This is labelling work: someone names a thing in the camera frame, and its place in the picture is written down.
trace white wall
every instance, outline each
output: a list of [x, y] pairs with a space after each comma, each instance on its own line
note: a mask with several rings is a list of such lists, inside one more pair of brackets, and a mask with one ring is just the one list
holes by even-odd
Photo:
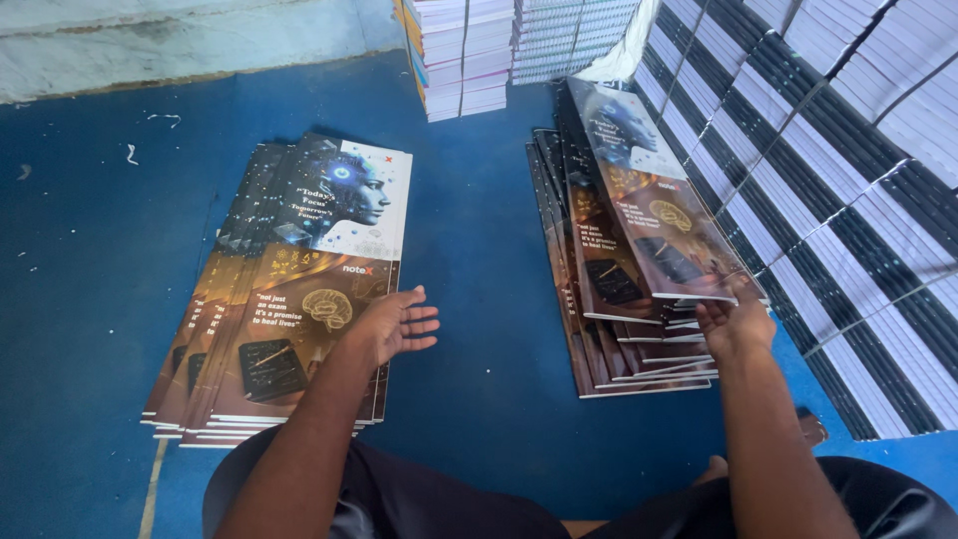
[[403, 46], [390, 0], [0, 1], [0, 103]]

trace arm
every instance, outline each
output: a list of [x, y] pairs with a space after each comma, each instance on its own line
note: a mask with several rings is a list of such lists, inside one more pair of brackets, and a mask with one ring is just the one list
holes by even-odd
[[289, 420], [253, 468], [216, 539], [326, 537], [363, 392], [398, 352], [422, 350], [439, 328], [422, 287], [374, 301], [323, 361]]
[[718, 364], [732, 513], [745, 539], [852, 539], [855, 526], [811, 454], [771, 355], [775, 322], [758, 297], [696, 307]]

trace blue floor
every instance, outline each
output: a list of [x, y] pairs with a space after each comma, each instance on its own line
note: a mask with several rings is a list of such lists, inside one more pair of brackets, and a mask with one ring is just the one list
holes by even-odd
[[[156, 451], [137, 420], [197, 266], [254, 145], [307, 129], [415, 155], [400, 286], [424, 284], [442, 311], [439, 344], [397, 358], [386, 421], [360, 439], [566, 519], [615, 517], [723, 453], [717, 387], [575, 397], [523, 149], [552, 124], [551, 89], [428, 125], [405, 62], [0, 106], [4, 536], [136, 535]], [[958, 433], [854, 443], [784, 331], [775, 354], [832, 433], [817, 454], [891, 466], [958, 505]], [[170, 446], [153, 537], [198, 536], [224, 454]]]

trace hand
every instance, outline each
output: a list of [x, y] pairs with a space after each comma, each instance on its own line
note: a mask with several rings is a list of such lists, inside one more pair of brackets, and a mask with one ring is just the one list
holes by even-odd
[[350, 331], [343, 342], [350, 348], [350, 355], [370, 360], [376, 368], [388, 362], [399, 352], [423, 350], [436, 343], [436, 338], [410, 339], [439, 329], [439, 320], [423, 320], [439, 314], [435, 307], [410, 307], [425, 301], [425, 289], [419, 285], [408, 292], [397, 292], [378, 297]]
[[770, 353], [775, 337], [775, 321], [756, 291], [741, 283], [732, 291], [739, 300], [738, 306], [731, 301], [714, 300], [696, 305], [698, 327], [718, 364], [734, 362], [758, 350]]

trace golden brain drawing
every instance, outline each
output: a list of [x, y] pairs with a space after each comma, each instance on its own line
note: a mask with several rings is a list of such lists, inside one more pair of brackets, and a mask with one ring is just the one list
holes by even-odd
[[653, 200], [649, 204], [649, 210], [651, 210], [652, 215], [661, 219], [664, 223], [676, 226], [682, 232], [692, 230], [692, 221], [674, 204], [664, 200]]
[[336, 290], [317, 290], [303, 298], [303, 310], [315, 320], [326, 323], [327, 331], [339, 329], [353, 319], [353, 305]]

